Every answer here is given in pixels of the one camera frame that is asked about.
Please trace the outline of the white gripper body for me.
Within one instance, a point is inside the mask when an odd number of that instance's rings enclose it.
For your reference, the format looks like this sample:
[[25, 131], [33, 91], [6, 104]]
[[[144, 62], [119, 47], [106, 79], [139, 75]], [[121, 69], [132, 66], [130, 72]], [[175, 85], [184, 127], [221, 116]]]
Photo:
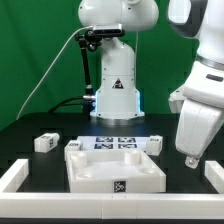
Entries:
[[199, 159], [223, 124], [224, 109], [186, 99], [179, 117], [176, 149]]

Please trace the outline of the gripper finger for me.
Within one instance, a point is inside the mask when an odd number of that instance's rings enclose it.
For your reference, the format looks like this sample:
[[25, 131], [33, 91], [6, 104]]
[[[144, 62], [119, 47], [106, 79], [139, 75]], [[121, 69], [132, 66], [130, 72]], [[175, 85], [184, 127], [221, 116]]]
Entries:
[[192, 157], [192, 156], [187, 156], [185, 160], [185, 165], [189, 168], [197, 168], [199, 164], [199, 159]]

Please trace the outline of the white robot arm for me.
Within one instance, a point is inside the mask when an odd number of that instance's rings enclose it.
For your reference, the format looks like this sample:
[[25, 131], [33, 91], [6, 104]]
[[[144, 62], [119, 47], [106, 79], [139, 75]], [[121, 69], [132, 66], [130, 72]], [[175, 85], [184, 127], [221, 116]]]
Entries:
[[[155, 0], [82, 0], [78, 16], [90, 28], [87, 47], [102, 49], [102, 81], [90, 116], [110, 124], [142, 117], [135, 53], [119, 37], [156, 24]], [[171, 110], [180, 114], [176, 149], [195, 168], [224, 124], [224, 0], [168, 0], [167, 17], [175, 32], [199, 41], [189, 77], [169, 98]]]

